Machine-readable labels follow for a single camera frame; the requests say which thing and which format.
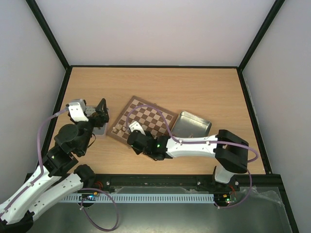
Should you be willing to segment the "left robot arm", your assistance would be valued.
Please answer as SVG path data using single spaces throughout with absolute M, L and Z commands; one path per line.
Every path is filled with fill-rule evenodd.
M 45 124 L 67 112 L 71 124 L 61 127 L 54 137 L 55 145 L 41 154 L 41 133 Z M 88 165 L 78 165 L 92 145 L 95 128 L 109 122 L 106 100 L 87 108 L 86 101 L 77 99 L 48 117 L 37 132 L 38 166 L 27 181 L 7 201 L 0 205 L 0 231 L 25 233 L 49 208 L 65 196 L 82 188 L 91 188 L 95 173 Z

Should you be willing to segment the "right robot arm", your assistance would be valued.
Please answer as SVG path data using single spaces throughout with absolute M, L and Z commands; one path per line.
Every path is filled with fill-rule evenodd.
M 127 144 L 136 154 L 144 154 L 155 161 L 187 156 L 214 158 L 216 166 L 212 185 L 217 190 L 228 186 L 236 174 L 247 172 L 248 142 L 228 130 L 219 130 L 216 135 L 199 138 L 178 138 L 163 135 L 154 138 L 149 131 L 134 130 Z

